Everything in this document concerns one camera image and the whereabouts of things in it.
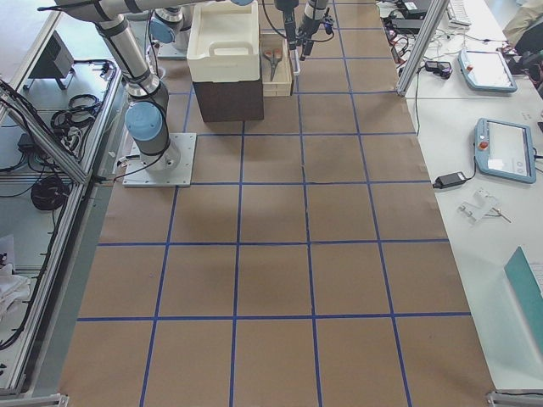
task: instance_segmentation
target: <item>floor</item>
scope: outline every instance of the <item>floor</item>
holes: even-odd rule
[[[193,185],[113,187],[60,380],[70,405],[485,405],[377,9],[332,11],[336,40],[263,121],[205,124],[188,67],[163,63],[171,131],[199,134]]]

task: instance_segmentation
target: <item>white box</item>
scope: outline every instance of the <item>white box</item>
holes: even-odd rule
[[[273,81],[270,81],[272,66],[270,65],[270,61],[264,58],[264,51],[273,50],[275,48],[280,48],[282,50],[283,58],[281,59],[281,62],[277,64]],[[264,97],[292,95],[294,75],[287,40],[281,38],[276,33],[260,34],[260,55],[262,58],[262,86],[264,87]]]
[[[260,79],[257,2],[196,4],[187,61],[195,82]]]

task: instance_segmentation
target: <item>electronic device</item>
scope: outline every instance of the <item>electronic device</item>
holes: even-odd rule
[[[400,0],[398,9],[406,20],[422,20],[426,16],[432,0]]]
[[[513,181],[535,182],[535,157],[528,126],[479,119],[475,128],[475,162],[479,171]]]
[[[452,66],[450,62],[426,61],[424,62],[424,69],[443,79],[449,79],[452,75]]]
[[[464,8],[464,0],[449,0],[447,17],[451,28],[469,27],[472,24]]]
[[[460,71],[467,85],[476,91],[515,92],[517,84],[501,53],[461,50]]]
[[[74,57],[57,31],[53,31],[42,55],[29,75],[30,79],[63,79],[71,70]]]
[[[399,34],[417,34],[423,26],[423,20],[390,19],[390,25]]]

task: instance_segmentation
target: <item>keyboard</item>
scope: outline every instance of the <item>keyboard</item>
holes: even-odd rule
[[[464,8],[464,0],[449,0],[447,15],[449,16],[449,27],[469,27],[472,24]]]

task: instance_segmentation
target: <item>scissors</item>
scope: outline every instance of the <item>scissors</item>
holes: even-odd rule
[[[265,51],[264,58],[270,61],[270,65],[271,65],[270,81],[273,81],[273,76],[275,76],[275,70],[277,68],[277,65],[281,62],[281,59],[283,59],[283,54],[281,53],[281,50],[279,48],[275,48],[273,51],[270,51],[270,50]]]

